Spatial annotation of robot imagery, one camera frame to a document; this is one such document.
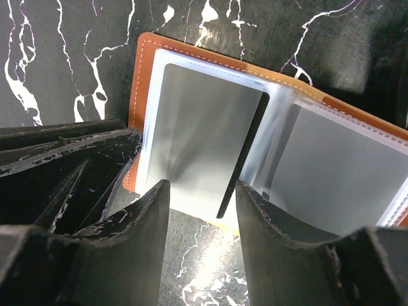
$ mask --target white marble veining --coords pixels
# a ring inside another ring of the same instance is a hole
[[[174,17],[175,10],[171,7],[171,5],[167,6],[167,10],[163,13],[164,22],[161,26],[159,26],[156,31],[160,30],[164,27],[173,17]]]
[[[189,3],[189,9],[187,10],[187,17],[186,17],[186,34],[184,35],[184,42],[187,40],[187,32],[189,30],[189,17],[190,17],[190,11],[191,11],[191,5],[194,2],[194,0],[190,0]]]
[[[57,32],[61,36],[61,39],[62,39],[62,42],[63,42],[62,43],[62,50],[63,50],[63,52],[64,52],[64,54],[66,56],[66,61],[68,63],[69,69],[71,71],[71,80],[74,83],[75,89],[76,89],[77,94],[78,94],[78,96],[74,100],[74,105],[73,105],[74,106],[73,111],[74,111],[75,122],[83,122],[86,119],[86,118],[83,118],[80,115],[78,106],[79,106],[79,103],[81,103],[83,106],[85,106],[85,97],[87,97],[87,96],[90,96],[92,98],[92,102],[94,103],[95,109],[98,112],[100,119],[103,120],[103,119],[105,119],[105,105],[108,102],[108,96],[107,96],[107,94],[106,94],[106,92],[105,92],[105,90],[103,88],[103,84],[102,84],[101,79],[99,77],[98,60],[103,56],[104,52],[114,51],[114,50],[116,50],[116,49],[118,49],[120,47],[123,47],[123,46],[125,46],[125,45],[127,45],[129,43],[131,21],[132,21],[133,15],[135,14],[135,0],[131,0],[132,9],[131,9],[131,11],[130,11],[130,13],[128,15],[128,18],[127,18],[127,30],[126,30],[127,34],[126,34],[126,40],[125,40],[124,43],[122,43],[120,45],[113,46],[113,47],[103,47],[100,50],[99,55],[97,57],[90,58],[86,53],[86,46],[87,46],[87,42],[88,42],[88,39],[89,39],[89,35],[92,34],[92,29],[90,29],[87,32],[87,34],[85,35],[83,54],[84,54],[85,58],[87,59],[89,65],[92,68],[94,79],[95,79],[95,81],[97,83],[97,86],[96,86],[94,92],[92,94],[86,94],[86,95],[83,95],[78,90],[77,85],[75,84],[75,81],[74,81],[74,78],[73,78],[74,71],[73,71],[73,68],[71,66],[71,61],[70,61],[69,54],[66,51],[66,46],[67,46],[66,39],[65,39],[65,37],[64,37],[64,35],[63,35],[62,31],[61,31],[61,24],[62,24],[62,18],[63,18],[63,7],[62,7],[61,0],[57,0],[57,3],[59,5],[59,7],[57,9],[59,11],[59,23],[58,23],[58,26],[57,26]],[[92,1],[92,8],[94,10],[95,16],[97,17],[98,16],[98,13],[97,13],[98,9],[97,9],[97,7],[95,5],[94,0]]]
[[[241,274],[239,270],[232,272],[228,270],[227,273],[224,266],[224,261],[230,260],[231,246],[240,243],[239,237],[219,229],[210,240],[203,240],[203,228],[208,228],[208,224],[197,229],[194,236],[195,244],[184,253],[180,272],[176,276],[178,279],[182,277],[179,280],[180,283],[188,282],[181,290],[181,300],[185,305],[220,305],[221,300],[225,300],[230,305],[246,305],[248,296],[245,277],[234,276]],[[186,256],[197,247],[202,250],[202,253],[193,260],[194,267],[189,268],[184,261]],[[245,293],[241,297],[228,293],[228,288],[237,286],[243,286],[242,292]]]
[[[227,12],[226,12],[227,18],[229,18],[230,15],[231,15],[231,3],[232,3],[232,1],[233,1],[233,0],[229,0],[228,10],[227,10]],[[246,25],[251,26],[251,27],[257,27],[258,25],[256,25],[256,24],[251,24],[251,23],[249,23],[249,22],[246,22],[246,21],[241,20],[241,0],[235,0],[235,1],[236,1],[237,4],[238,4],[237,19],[232,20],[231,23],[232,23],[232,24],[235,24],[236,27],[238,28],[238,40],[239,40],[239,42],[240,42],[240,47],[241,47],[240,60],[242,61],[242,59],[244,58],[244,55],[245,55],[246,47],[245,47],[245,45],[244,45],[244,43],[243,43],[243,41],[242,41],[242,28],[241,28],[241,26],[242,26],[243,24],[246,24]]]
[[[152,12],[152,0],[149,0],[149,9],[150,9],[150,19],[153,23],[153,12]]]
[[[24,4],[24,0],[21,0],[18,12],[15,12],[16,14],[20,14],[20,16],[23,17],[23,23],[18,25],[14,21],[13,8],[11,7],[10,0],[7,0],[7,4],[10,11],[8,16],[13,22],[13,28],[11,29],[8,37],[8,56],[4,64],[4,74],[6,76],[6,81],[8,82],[8,85],[10,86],[10,89],[14,93],[15,97],[24,107],[24,110],[27,113],[29,113],[31,110],[34,110],[36,112],[36,114],[33,115],[33,124],[35,126],[42,126],[43,123],[41,121],[40,109],[38,108],[36,98],[24,84],[26,82],[26,67],[36,58],[36,45],[34,41],[33,30],[31,29],[29,19],[23,11],[22,6]],[[10,67],[10,57],[13,49],[15,48],[13,47],[14,39],[16,38],[15,31],[18,27],[20,28],[20,31],[18,32],[18,45],[20,47],[19,49],[21,51],[21,57],[18,64],[16,64],[13,68]],[[23,36],[28,36],[30,38],[31,45],[26,45],[23,42]]]
[[[296,2],[296,5],[299,7],[299,9],[302,9],[302,7],[300,6],[299,1],[298,1],[298,0],[295,0],[295,2]]]
[[[313,21],[315,21],[317,18],[322,17],[322,16],[341,17],[341,16],[344,16],[344,15],[347,15],[347,14],[351,13],[353,10],[355,10],[356,7],[361,3],[361,1],[362,0],[360,0],[360,1],[352,0],[349,4],[343,6],[342,8],[339,8],[337,10],[322,11],[321,13],[318,13],[317,15],[314,15],[308,22],[306,22],[304,25],[302,25],[302,28],[304,29],[304,31],[303,31],[302,37],[300,38],[298,46],[297,46],[294,54],[292,54],[292,56],[284,63],[284,65],[280,69],[280,72],[282,72],[283,69],[290,63],[292,65],[292,67],[296,68],[295,78],[300,78],[301,75],[304,75],[307,78],[307,80],[309,81],[309,84],[313,85],[312,77],[303,68],[301,68],[299,63],[298,63],[298,54],[299,54],[300,48],[301,48],[301,46],[303,44],[303,40],[305,39],[306,34],[309,31],[310,24],[313,23]]]
[[[198,26],[200,28],[200,37],[194,44],[197,47],[201,47],[204,38],[208,39],[212,36],[212,33],[204,26],[205,22],[211,22],[218,19],[217,11],[210,5],[210,0],[205,1],[204,8],[201,11],[201,17],[203,18],[201,24]]]

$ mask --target orange leather cover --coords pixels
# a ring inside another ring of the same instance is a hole
[[[246,62],[233,59],[225,55],[217,54],[215,52],[205,50],[199,47],[188,45],[180,41],[172,40],[170,38],[160,36],[153,33],[143,33],[138,39],[138,46],[136,51],[135,72],[133,75],[133,84],[131,90],[130,106],[129,106],[129,127],[136,128],[143,131],[147,95],[149,93],[150,78],[152,74],[152,66],[154,61],[154,54],[157,49],[168,49],[174,52],[178,52],[191,57],[196,57],[203,61],[212,62],[217,65],[221,65],[230,69],[238,70],[250,75],[256,75],[257,77],[264,78],[271,82],[281,83],[287,86],[291,86],[299,93],[304,94],[320,103],[344,113],[345,115],[352,116],[359,119],[376,129],[387,132],[391,135],[395,135],[396,138],[392,138],[395,141],[404,143],[408,146],[408,131],[390,124],[380,118],[370,115],[363,110],[360,110],[354,106],[351,106],[337,98],[325,94],[323,91],[316,89],[303,81],[295,79],[291,76],[283,75],[274,71],[260,68]],[[135,191],[136,174],[139,164],[139,158],[136,159],[131,169],[123,180],[123,186],[128,191]],[[398,220],[397,224],[408,225],[408,216],[401,220]]]

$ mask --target black marble surface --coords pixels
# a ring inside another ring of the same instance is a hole
[[[298,77],[381,115],[404,0],[5,0],[0,128],[127,122],[145,31]],[[121,191],[118,206],[134,195]],[[160,305],[248,305],[239,238],[172,211]]]

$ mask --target card holder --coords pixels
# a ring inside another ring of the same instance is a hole
[[[151,85],[152,83],[156,84],[158,82],[157,80],[150,79],[158,50],[167,50],[175,54],[182,55],[185,59],[190,58],[200,60],[211,65],[216,65],[220,68],[227,69],[232,73],[240,73],[244,78],[258,78],[260,83],[263,82],[268,84],[283,85],[283,87],[287,88],[290,93],[286,94],[286,97],[280,99],[285,101],[287,100],[287,105],[292,105],[297,99],[310,100],[312,103],[324,108],[328,113],[334,112],[337,114],[337,116],[343,116],[349,120],[355,120],[355,124],[357,126],[362,126],[375,131],[378,136],[382,136],[390,141],[398,143],[404,148],[404,150],[408,148],[408,132],[406,130],[396,127],[389,122],[378,119],[377,117],[374,117],[362,110],[331,97],[302,81],[152,33],[143,33],[138,40],[135,75],[133,78],[129,109],[129,127],[131,128],[137,128],[140,130],[144,130],[146,128],[149,129],[147,124],[150,124],[150,119],[145,120],[145,118],[147,118],[146,116],[150,116],[149,110],[147,109],[147,101],[149,95],[152,94],[150,90],[152,88]],[[266,110],[264,118],[268,116],[268,110]],[[277,138],[277,135],[272,137],[271,132],[268,129],[268,127],[274,124],[277,125],[272,129],[275,134],[287,133],[280,130],[285,127],[285,125],[281,122],[279,123],[280,126],[278,126],[278,121],[275,119],[276,118],[271,118],[266,127],[262,126],[262,123],[260,124],[257,137],[255,137],[252,146],[263,145],[265,147],[265,144],[267,143],[267,147],[269,147],[271,145],[272,138],[277,142],[279,137]],[[248,183],[253,183],[256,185],[254,179],[256,176],[256,179],[258,181],[260,180],[258,175],[260,168],[263,167],[263,169],[268,168],[271,170],[271,168],[267,166],[268,163],[271,163],[271,160],[267,159],[266,155],[269,149],[270,148],[265,147],[260,150],[262,151],[262,154],[257,154],[257,152],[251,151],[249,152],[247,161],[257,160],[258,163],[256,166],[252,165],[251,167],[248,167],[248,163],[246,163],[242,169],[241,178],[244,177],[244,180],[246,180]],[[124,179],[124,187],[130,191],[135,191],[138,168],[143,168],[143,166],[139,167],[139,160],[137,160],[132,166]],[[405,203],[407,199],[402,199],[401,201],[402,203]],[[391,218],[393,220],[392,224],[403,224],[407,213],[408,211],[406,209],[406,204],[401,205],[399,209],[396,209],[393,212],[395,215]]]

